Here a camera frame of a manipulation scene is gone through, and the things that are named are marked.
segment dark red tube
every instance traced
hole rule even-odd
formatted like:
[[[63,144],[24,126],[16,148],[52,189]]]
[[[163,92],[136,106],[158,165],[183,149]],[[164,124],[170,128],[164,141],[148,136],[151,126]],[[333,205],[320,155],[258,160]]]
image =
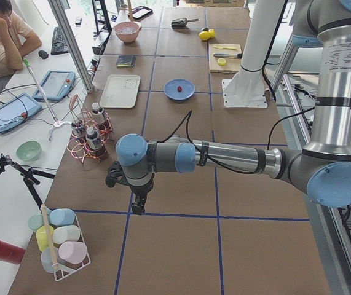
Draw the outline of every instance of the dark red tube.
[[[25,249],[0,241],[0,260],[19,264],[25,253]]]

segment computer mouse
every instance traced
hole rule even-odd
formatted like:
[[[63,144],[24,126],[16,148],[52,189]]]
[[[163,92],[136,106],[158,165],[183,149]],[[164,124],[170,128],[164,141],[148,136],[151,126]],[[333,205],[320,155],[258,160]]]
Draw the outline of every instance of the computer mouse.
[[[45,60],[46,58],[48,58],[48,53],[45,50],[40,50],[39,51],[39,56]]]

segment white desk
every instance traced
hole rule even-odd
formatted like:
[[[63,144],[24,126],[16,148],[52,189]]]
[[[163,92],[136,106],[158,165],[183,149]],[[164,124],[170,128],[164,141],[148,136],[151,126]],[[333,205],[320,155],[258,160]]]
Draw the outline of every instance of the white desk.
[[[43,46],[40,49],[44,49],[48,53],[51,48],[52,32],[53,28],[48,28],[41,37]],[[75,71],[76,76],[79,76],[70,54],[50,55],[48,59],[43,60],[37,54],[40,49],[37,49],[26,56],[39,81],[44,78],[45,74],[50,69]],[[88,65],[91,57],[93,57],[92,50],[89,52],[89,48],[82,49],[82,54],[86,65]],[[86,95],[84,85],[80,79],[78,79],[77,82],[77,85],[69,95],[72,97],[74,94],[78,94],[80,99],[84,100]],[[33,83],[33,78],[30,76],[28,69],[24,68],[22,71],[14,74],[10,82],[7,84],[7,88]],[[29,87],[12,91],[15,95],[23,92],[32,95],[35,89],[35,87]],[[0,101],[6,102],[12,97],[11,94],[5,92],[0,95]],[[62,119],[69,111],[69,98],[66,97],[61,102],[54,105],[53,110],[57,117]],[[53,123],[52,116],[48,109],[41,111],[34,117],[46,120],[51,124]],[[71,120],[71,116],[68,115],[65,120]],[[51,142],[48,141],[50,127],[50,125],[42,121],[29,120],[26,123],[19,125],[11,132],[0,135],[0,155],[10,155],[12,160],[20,165],[58,168],[69,140],[71,127],[69,125],[64,125],[61,128],[56,129],[53,133],[53,139]],[[42,154],[37,161],[23,162],[19,160],[15,154],[19,145],[28,140],[36,140],[40,142],[42,146]],[[40,185],[35,186],[35,188],[42,201],[44,201],[51,187],[52,179],[40,176],[37,176],[37,179],[40,180],[41,183]],[[29,230],[26,223],[30,216],[38,212],[39,209],[36,202],[33,200],[28,188],[25,186],[19,172],[11,166],[6,166],[6,171],[0,175],[0,240],[26,248],[32,234],[32,231]],[[19,265],[0,261],[0,295],[8,293],[18,267]]]

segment table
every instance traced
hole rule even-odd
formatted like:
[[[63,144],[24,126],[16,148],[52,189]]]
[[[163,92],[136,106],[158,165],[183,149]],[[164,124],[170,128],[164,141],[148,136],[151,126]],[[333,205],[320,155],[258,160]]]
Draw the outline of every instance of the table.
[[[172,30],[170,20],[199,18],[189,29]],[[100,100],[108,75],[138,74],[133,109],[109,109],[114,138],[127,133],[160,140],[191,109],[195,139],[264,148],[278,120],[267,109],[226,109],[221,79],[208,71],[202,27],[216,30],[215,43],[245,45],[250,21],[242,8],[165,8],[141,21],[138,39],[124,44],[113,34],[102,56],[89,107]],[[137,55],[134,68],[117,69],[120,54]],[[164,83],[182,77],[196,93],[170,101]],[[185,135],[184,129],[178,133]],[[286,148],[281,127],[273,146]],[[109,158],[82,166],[65,152],[46,204],[73,209],[79,218],[92,264],[55,282],[45,273],[34,237],[9,291],[13,294],[329,294],[302,194],[264,175],[236,175],[216,168],[192,174],[158,173],[146,214],[130,212],[127,187],[105,185]]]
[[[43,45],[40,49],[44,49],[48,53],[51,50],[52,32],[53,27],[49,26],[41,36]],[[70,54],[50,55],[48,59],[43,60],[37,54],[40,49],[37,49],[26,56],[39,81],[44,78],[45,74],[50,69],[75,71],[76,76],[78,76]],[[91,52],[86,49],[82,50],[82,54],[88,65],[90,58],[93,56],[92,50]],[[10,89],[15,86],[33,83],[34,81],[29,74],[29,71],[27,68],[24,68],[13,75],[6,88]],[[32,95],[35,89],[36,87],[19,88],[12,90],[12,93],[14,95],[19,95],[26,92],[27,94]],[[74,94],[78,94],[82,100],[85,99],[86,92],[79,79],[76,80],[76,86],[69,95],[73,96]],[[7,102],[12,98],[13,96],[9,92],[4,92],[0,95],[0,101],[3,102]],[[69,98],[65,98],[54,105],[53,110],[59,119],[63,118],[69,112]],[[48,132],[50,125],[37,120],[45,120],[52,124],[53,119],[49,110],[46,109],[41,111],[34,116],[34,118],[34,120],[29,120],[27,123],[18,126],[11,132],[0,135],[0,155],[10,155],[11,158],[20,165],[32,165],[35,167],[57,169],[63,151],[67,145],[71,127],[65,125],[62,128],[56,129],[53,133],[53,140],[49,142]],[[17,158],[15,152],[20,144],[28,140],[36,140],[40,142],[42,146],[42,155],[40,159],[35,162],[24,163]],[[56,173],[56,170],[43,171]],[[44,201],[51,187],[52,179],[40,176],[38,176],[37,179],[40,180],[41,183],[35,187],[41,199]],[[26,248],[31,236],[31,231],[27,227],[26,222],[31,215],[38,212],[37,205],[26,188],[19,172],[14,170],[11,166],[6,166],[6,171],[0,175],[0,240]],[[0,294],[7,294],[14,280],[15,274],[17,273],[18,267],[19,265],[8,264],[0,261]]]

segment keyboard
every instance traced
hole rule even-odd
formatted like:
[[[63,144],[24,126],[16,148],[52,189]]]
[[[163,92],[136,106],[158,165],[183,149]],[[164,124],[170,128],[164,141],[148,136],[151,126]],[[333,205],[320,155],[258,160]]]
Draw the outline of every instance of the keyboard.
[[[68,53],[69,48],[60,27],[53,29],[51,55]]]

